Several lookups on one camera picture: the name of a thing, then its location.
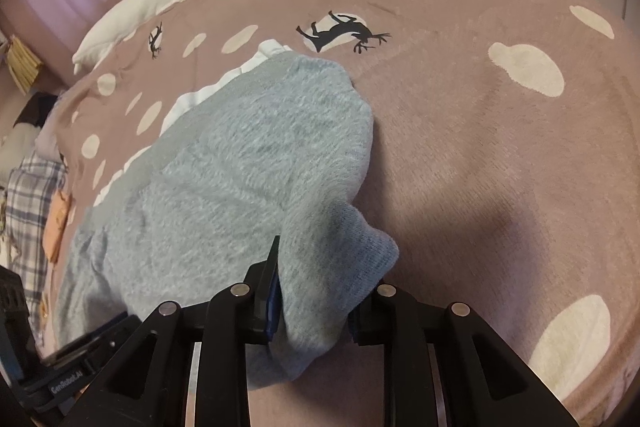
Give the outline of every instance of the orange fabric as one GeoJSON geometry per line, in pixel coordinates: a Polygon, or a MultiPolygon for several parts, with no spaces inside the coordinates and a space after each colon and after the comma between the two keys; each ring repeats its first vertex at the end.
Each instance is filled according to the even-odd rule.
{"type": "Polygon", "coordinates": [[[46,294],[42,294],[38,311],[40,312],[41,328],[44,328],[47,325],[47,319],[49,318],[49,299],[46,294]]]}
{"type": "Polygon", "coordinates": [[[42,237],[42,247],[44,253],[50,263],[58,262],[58,254],[60,253],[60,242],[62,241],[62,233],[66,227],[66,217],[69,215],[71,208],[71,196],[65,194],[62,190],[56,190],[49,207],[49,217],[44,227],[44,235],[42,237]]]}

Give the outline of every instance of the black deer silhouette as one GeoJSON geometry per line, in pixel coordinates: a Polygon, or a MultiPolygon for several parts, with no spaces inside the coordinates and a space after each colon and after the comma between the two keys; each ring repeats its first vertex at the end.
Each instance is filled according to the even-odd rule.
{"type": "Polygon", "coordinates": [[[296,28],[296,31],[302,35],[305,39],[308,39],[316,47],[316,51],[319,53],[330,42],[333,42],[341,35],[351,34],[352,37],[358,39],[357,44],[353,47],[353,52],[362,53],[362,50],[369,50],[375,48],[375,46],[367,46],[369,39],[378,39],[378,44],[386,42],[385,37],[390,37],[389,33],[379,33],[374,35],[371,30],[367,28],[363,23],[357,22],[355,17],[348,15],[334,15],[333,12],[329,12],[331,19],[337,22],[335,26],[332,26],[327,31],[319,32],[316,28],[317,23],[311,25],[311,35],[302,31],[300,26],[296,28]]]}
{"type": "Polygon", "coordinates": [[[162,35],[162,23],[149,33],[149,50],[151,51],[151,58],[158,58],[158,54],[162,51],[160,46],[156,46],[156,42],[162,35]]]}

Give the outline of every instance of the white polka dot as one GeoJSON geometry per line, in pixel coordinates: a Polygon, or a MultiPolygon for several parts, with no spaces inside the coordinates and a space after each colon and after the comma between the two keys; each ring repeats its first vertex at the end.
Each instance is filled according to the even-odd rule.
{"type": "Polygon", "coordinates": [[[254,36],[254,33],[257,29],[258,26],[252,24],[251,26],[247,26],[245,29],[240,30],[227,42],[225,42],[225,45],[222,46],[222,53],[226,55],[240,49],[244,44],[247,44],[247,42],[249,42],[251,37],[254,36]]]}
{"type": "Polygon", "coordinates": [[[102,178],[102,174],[104,173],[104,166],[106,165],[107,161],[106,160],[102,160],[102,162],[100,163],[100,166],[95,169],[95,174],[94,174],[94,188],[98,186],[98,183],[100,183],[100,178],[102,178]]]}
{"type": "Polygon", "coordinates": [[[101,74],[98,77],[98,92],[103,96],[109,96],[116,90],[116,76],[113,73],[101,74]]]}
{"type": "Polygon", "coordinates": [[[206,33],[197,34],[187,47],[184,49],[184,53],[182,54],[182,58],[187,58],[189,55],[193,53],[193,51],[204,42],[204,39],[207,38],[206,33]]]}
{"type": "Polygon", "coordinates": [[[136,97],[131,100],[131,102],[129,102],[129,105],[127,106],[127,110],[124,112],[124,115],[127,116],[131,110],[136,107],[136,104],[140,101],[140,97],[142,97],[142,92],[139,92],[136,97]]]}
{"type": "Polygon", "coordinates": [[[95,155],[98,153],[98,147],[100,147],[100,138],[98,138],[97,135],[92,134],[89,138],[84,140],[80,152],[82,153],[82,156],[90,160],[95,158],[95,155]]]}
{"type": "Polygon", "coordinates": [[[125,41],[125,42],[130,41],[133,38],[133,36],[136,34],[137,31],[138,31],[138,29],[136,28],[129,35],[124,37],[122,40],[125,41]]]}
{"type": "Polygon", "coordinates": [[[589,28],[602,33],[604,36],[609,37],[609,39],[615,38],[611,24],[601,15],[584,6],[571,6],[569,10],[571,10],[571,13],[574,14],[580,22],[585,23],[589,28]]]}
{"type": "Polygon", "coordinates": [[[505,46],[495,42],[489,57],[507,72],[511,80],[546,96],[560,96],[564,77],[556,63],[544,51],[530,44],[505,46]]]}
{"type": "Polygon", "coordinates": [[[549,323],[529,367],[558,400],[564,400],[603,359],[610,345],[610,327],[609,308],[602,297],[583,297],[549,323]]]}
{"type": "Polygon", "coordinates": [[[144,133],[151,124],[154,123],[154,120],[158,117],[160,110],[162,109],[162,102],[156,102],[154,105],[149,107],[145,114],[142,116],[140,123],[138,124],[138,129],[136,131],[136,135],[141,135],[144,133]]]}
{"type": "MultiPolygon", "coordinates": [[[[365,20],[362,17],[359,17],[357,15],[351,14],[351,13],[334,13],[334,17],[345,21],[346,17],[353,17],[355,20],[355,22],[359,22],[362,23],[363,25],[367,25],[367,23],[365,22],[365,20]]],[[[317,23],[316,23],[316,30],[319,32],[325,32],[330,30],[331,28],[333,28],[335,25],[337,25],[338,22],[333,19],[330,15],[325,15],[324,17],[322,17],[317,23]]],[[[311,28],[307,28],[305,30],[305,33],[308,35],[311,35],[312,33],[312,29],[311,28]]],[[[336,46],[340,46],[342,44],[346,44],[347,42],[351,42],[354,41],[356,39],[356,37],[353,36],[353,34],[347,33],[347,34],[343,34],[338,36],[337,38],[335,38],[334,40],[332,40],[331,42],[329,42],[327,45],[322,47],[322,50],[320,51],[320,53],[324,53],[327,50],[330,50],[331,48],[335,48],[336,46]]],[[[314,47],[314,45],[311,43],[311,41],[309,41],[309,39],[303,38],[303,42],[305,44],[305,46],[307,48],[309,48],[310,50],[312,50],[313,52],[316,52],[316,48],[314,47]]]]}

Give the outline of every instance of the checkered blanket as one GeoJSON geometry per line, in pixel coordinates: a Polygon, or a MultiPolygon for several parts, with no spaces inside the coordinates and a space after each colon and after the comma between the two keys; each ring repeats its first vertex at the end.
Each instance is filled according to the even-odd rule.
{"type": "Polygon", "coordinates": [[[6,191],[0,192],[0,235],[4,233],[4,210],[6,209],[6,191]]]}
{"type": "Polygon", "coordinates": [[[9,267],[22,279],[29,307],[31,329],[40,332],[40,300],[47,274],[42,235],[49,216],[51,198],[62,187],[65,166],[31,153],[9,176],[6,200],[6,235],[20,255],[9,267]]]}

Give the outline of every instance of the polka dot bedding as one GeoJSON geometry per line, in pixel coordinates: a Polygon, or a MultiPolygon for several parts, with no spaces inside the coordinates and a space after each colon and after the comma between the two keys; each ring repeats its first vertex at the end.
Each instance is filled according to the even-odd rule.
{"type": "MultiPolygon", "coordinates": [[[[84,211],[271,41],[339,62],[373,109],[355,204],[398,243],[389,282],[426,303],[470,304],[598,425],[640,363],[640,42],[594,0],[165,7],[60,107],[74,206],[49,301],[84,211]]],[[[379,355],[342,344],[298,381],[253,393],[252,414],[381,425],[379,355]]]]}

